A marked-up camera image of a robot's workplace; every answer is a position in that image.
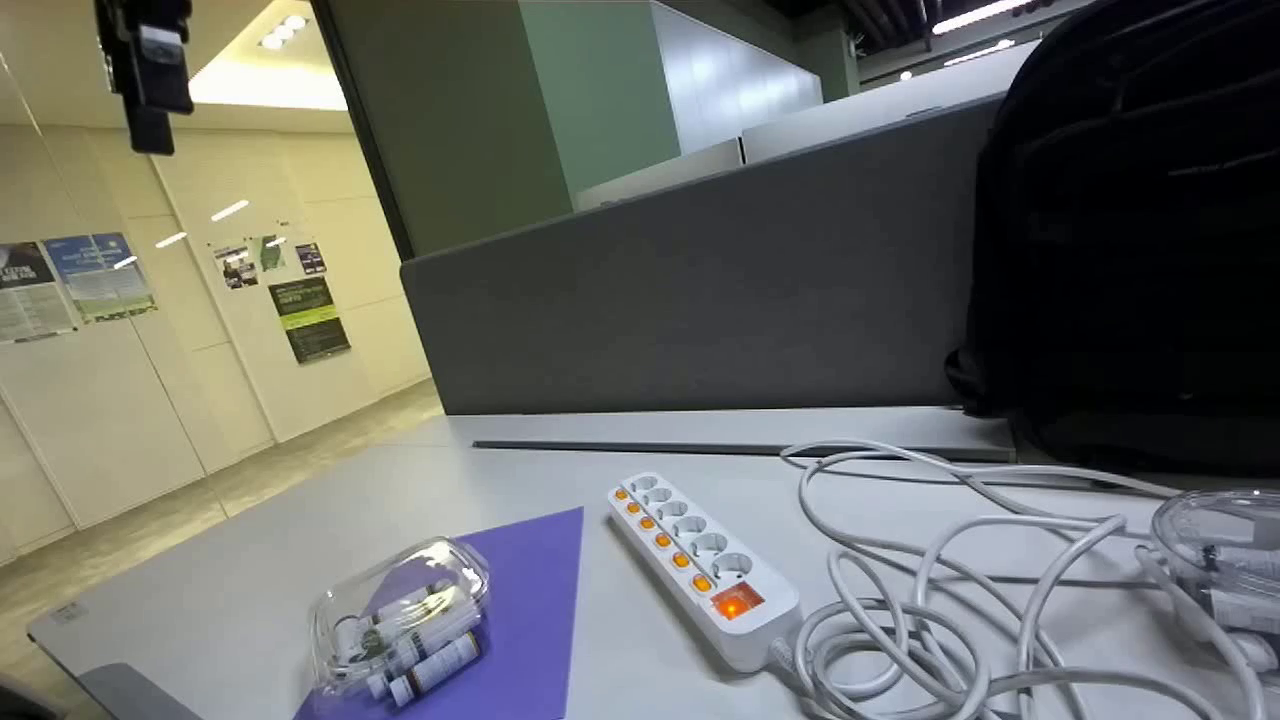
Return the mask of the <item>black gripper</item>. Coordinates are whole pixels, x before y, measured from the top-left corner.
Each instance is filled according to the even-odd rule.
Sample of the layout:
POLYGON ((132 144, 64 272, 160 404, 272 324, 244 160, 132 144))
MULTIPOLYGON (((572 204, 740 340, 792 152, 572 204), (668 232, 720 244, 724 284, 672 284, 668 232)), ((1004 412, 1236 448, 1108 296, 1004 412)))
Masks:
POLYGON ((112 92, 140 156, 172 156, 168 116, 192 112, 188 20, 192 0, 92 0, 112 92))

